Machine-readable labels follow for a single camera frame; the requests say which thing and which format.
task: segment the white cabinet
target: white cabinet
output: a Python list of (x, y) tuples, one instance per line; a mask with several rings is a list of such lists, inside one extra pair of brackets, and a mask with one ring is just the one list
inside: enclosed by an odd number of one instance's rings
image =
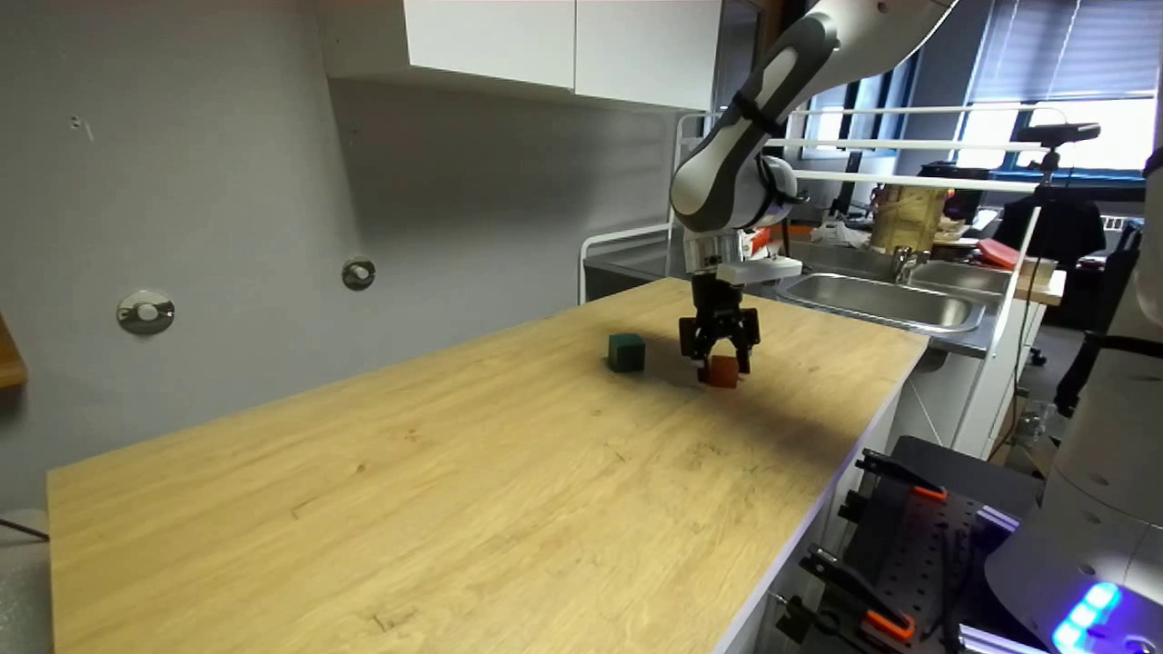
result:
[(465, 71), (709, 108), (721, 0), (318, 0), (331, 77)]
[(721, 0), (577, 0), (577, 93), (709, 108)]

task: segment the blue light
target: blue light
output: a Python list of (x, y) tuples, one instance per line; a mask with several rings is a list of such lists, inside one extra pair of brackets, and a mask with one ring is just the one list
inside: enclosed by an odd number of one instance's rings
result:
[(1111, 583), (1090, 585), (1085, 599), (1099, 614), (1111, 614), (1123, 599), (1123, 587)]
[(1068, 609), (1068, 621), (1085, 632), (1099, 621), (1099, 607), (1080, 602), (1077, 609)]
[(1055, 629), (1055, 648), (1057, 648), (1062, 654), (1084, 649), (1080, 641), (1084, 641), (1084, 629), (1077, 629), (1073, 621), (1062, 621), (1062, 624)]

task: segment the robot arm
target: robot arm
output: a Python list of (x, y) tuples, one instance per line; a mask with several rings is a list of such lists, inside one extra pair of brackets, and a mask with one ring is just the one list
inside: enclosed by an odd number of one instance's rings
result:
[(749, 372), (749, 349), (761, 341), (757, 314), (739, 310), (739, 286), (717, 275), (727, 256), (722, 231), (744, 222), (733, 214), (733, 178), (761, 139), (812, 93), (910, 59), (953, 7), (954, 0), (821, 0), (772, 44), (712, 134), (672, 178), (670, 202), (687, 229), (696, 310), (678, 325), (683, 357), (705, 363), (709, 349), (730, 339), (739, 372)]

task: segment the window blinds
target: window blinds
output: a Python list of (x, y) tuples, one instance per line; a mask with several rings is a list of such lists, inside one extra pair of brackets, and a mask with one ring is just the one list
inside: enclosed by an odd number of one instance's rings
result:
[(1156, 93), (1163, 0), (994, 0), (974, 102)]

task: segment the cabinet door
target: cabinet door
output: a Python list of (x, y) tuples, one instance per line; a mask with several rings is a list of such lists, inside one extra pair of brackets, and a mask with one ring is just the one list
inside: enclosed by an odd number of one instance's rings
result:
[(721, 0), (577, 0), (577, 93), (709, 108)]
[(417, 70), (575, 87), (575, 0), (403, 0)]

